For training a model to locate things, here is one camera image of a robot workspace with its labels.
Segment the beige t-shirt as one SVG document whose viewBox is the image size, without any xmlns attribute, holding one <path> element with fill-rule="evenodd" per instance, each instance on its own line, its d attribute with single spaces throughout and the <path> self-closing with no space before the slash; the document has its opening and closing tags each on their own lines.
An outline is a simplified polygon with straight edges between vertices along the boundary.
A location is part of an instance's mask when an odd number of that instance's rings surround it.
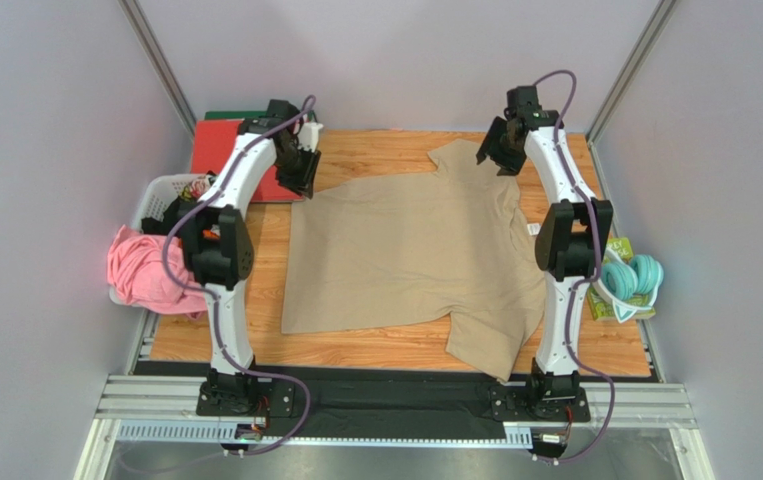
<svg viewBox="0 0 763 480">
<path fill-rule="evenodd" d="M 285 334 L 451 319 L 447 352 L 507 380 L 540 324 L 545 280 L 517 181 L 456 140 L 432 172 L 359 178 L 293 206 Z"/>
</svg>

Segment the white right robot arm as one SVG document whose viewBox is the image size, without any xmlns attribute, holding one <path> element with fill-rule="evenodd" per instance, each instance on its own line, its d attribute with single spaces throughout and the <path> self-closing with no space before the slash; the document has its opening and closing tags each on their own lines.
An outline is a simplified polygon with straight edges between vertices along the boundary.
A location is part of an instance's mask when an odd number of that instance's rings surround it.
<svg viewBox="0 0 763 480">
<path fill-rule="evenodd" d="M 583 401 L 577 344 L 584 296 L 602 263 L 613 208 L 597 199 L 567 145 L 560 112 L 544 109 L 536 86 L 518 86 L 479 147 L 479 163 L 492 160 L 502 176 L 517 175 L 531 161 L 549 208 L 534 253 L 545 274 L 543 338 L 522 391 L 527 414 L 560 419 Z"/>
</svg>

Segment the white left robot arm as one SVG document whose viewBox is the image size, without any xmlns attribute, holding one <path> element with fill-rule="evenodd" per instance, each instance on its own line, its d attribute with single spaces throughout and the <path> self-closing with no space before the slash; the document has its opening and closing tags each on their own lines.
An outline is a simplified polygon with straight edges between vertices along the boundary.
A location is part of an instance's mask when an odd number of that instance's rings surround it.
<svg viewBox="0 0 763 480">
<path fill-rule="evenodd" d="M 273 374 L 254 368 L 247 332 L 245 291 L 255 252 L 247 210 L 269 170 L 277 184 L 303 199 L 314 195 L 323 126 L 316 99 L 301 106 L 272 100 L 264 115 L 242 121 L 214 184 L 180 210 L 170 237 L 180 242 L 192 290 L 206 297 L 212 341 L 210 367 L 200 387 L 200 416 L 251 416 L 261 412 Z"/>
</svg>

